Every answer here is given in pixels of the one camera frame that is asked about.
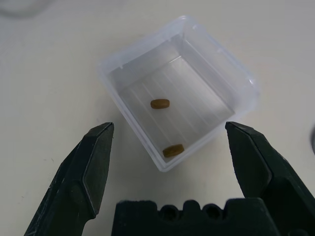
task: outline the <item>brown pill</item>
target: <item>brown pill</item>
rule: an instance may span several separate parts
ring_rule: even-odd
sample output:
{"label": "brown pill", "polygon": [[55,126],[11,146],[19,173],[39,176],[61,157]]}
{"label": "brown pill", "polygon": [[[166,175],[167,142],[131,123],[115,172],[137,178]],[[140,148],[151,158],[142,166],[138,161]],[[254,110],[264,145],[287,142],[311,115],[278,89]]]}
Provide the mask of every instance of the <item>brown pill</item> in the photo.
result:
{"label": "brown pill", "polygon": [[151,107],[153,109],[163,109],[169,107],[169,100],[167,99],[156,99],[151,101]]}
{"label": "brown pill", "polygon": [[182,144],[176,144],[173,146],[169,146],[166,149],[163,150],[163,155],[165,157],[173,157],[177,156],[178,154],[182,153],[184,151],[184,147]]}

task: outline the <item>screw hole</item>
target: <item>screw hole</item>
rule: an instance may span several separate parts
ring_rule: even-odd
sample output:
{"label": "screw hole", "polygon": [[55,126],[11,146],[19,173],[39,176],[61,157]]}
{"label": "screw hole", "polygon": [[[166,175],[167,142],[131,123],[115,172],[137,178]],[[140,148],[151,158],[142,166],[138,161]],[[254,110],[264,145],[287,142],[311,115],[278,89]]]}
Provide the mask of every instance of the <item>screw hole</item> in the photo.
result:
{"label": "screw hole", "polygon": [[173,205],[166,205],[160,210],[160,216],[165,221],[174,222],[179,219],[179,211]]}
{"label": "screw hole", "polygon": [[208,204],[205,205],[202,209],[204,213],[207,214],[207,216],[212,220],[222,220],[223,219],[223,213],[220,207],[218,207],[215,204]]}

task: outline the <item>container bottom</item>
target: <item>container bottom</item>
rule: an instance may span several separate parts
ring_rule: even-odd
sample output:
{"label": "container bottom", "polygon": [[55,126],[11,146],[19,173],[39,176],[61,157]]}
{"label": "container bottom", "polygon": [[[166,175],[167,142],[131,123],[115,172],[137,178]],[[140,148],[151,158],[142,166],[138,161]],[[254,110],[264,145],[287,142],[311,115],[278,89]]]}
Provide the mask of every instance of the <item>container bottom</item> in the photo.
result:
{"label": "container bottom", "polygon": [[[175,144],[187,150],[234,114],[182,57],[139,78],[120,96],[161,156]],[[170,100],[170,107],[152,109],[150,102],[159,98]]]}

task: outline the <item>plastic container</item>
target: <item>plastic container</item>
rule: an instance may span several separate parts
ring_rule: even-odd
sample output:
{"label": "plastic container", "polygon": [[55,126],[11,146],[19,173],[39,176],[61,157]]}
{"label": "plastic container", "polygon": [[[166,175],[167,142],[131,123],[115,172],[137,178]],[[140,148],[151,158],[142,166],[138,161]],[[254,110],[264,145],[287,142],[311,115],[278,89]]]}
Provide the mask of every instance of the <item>plastic container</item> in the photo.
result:
{"label": "plastic container", "polygon": [[[250,73],[204,28],[182,16],[99,65],[118,108],[160,171],[209,142],[227,120],[251,110],[258,91]],[[154,110],[154,99],[170,107]],[[162,151],[183,144],[173,158]]]}

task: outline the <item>table surface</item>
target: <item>table surface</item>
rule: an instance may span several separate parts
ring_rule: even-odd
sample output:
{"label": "table surface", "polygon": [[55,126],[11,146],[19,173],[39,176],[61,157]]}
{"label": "table surface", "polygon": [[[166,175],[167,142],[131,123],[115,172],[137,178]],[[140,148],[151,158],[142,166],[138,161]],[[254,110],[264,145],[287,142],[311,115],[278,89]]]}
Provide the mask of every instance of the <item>table surface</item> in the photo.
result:
{"label": "table surface", "polygon": [[100,82],[98,62],[191,15],[257,78],[262,132],[315,194],[315,1],[56,0],[32,18],[0,16],[0,232],[22,235],[61,162],[94,126],[115,124],[100,213],[83,235],[110,235],[120,200],[158,207],[242,197],[227,136],[159,172]]}

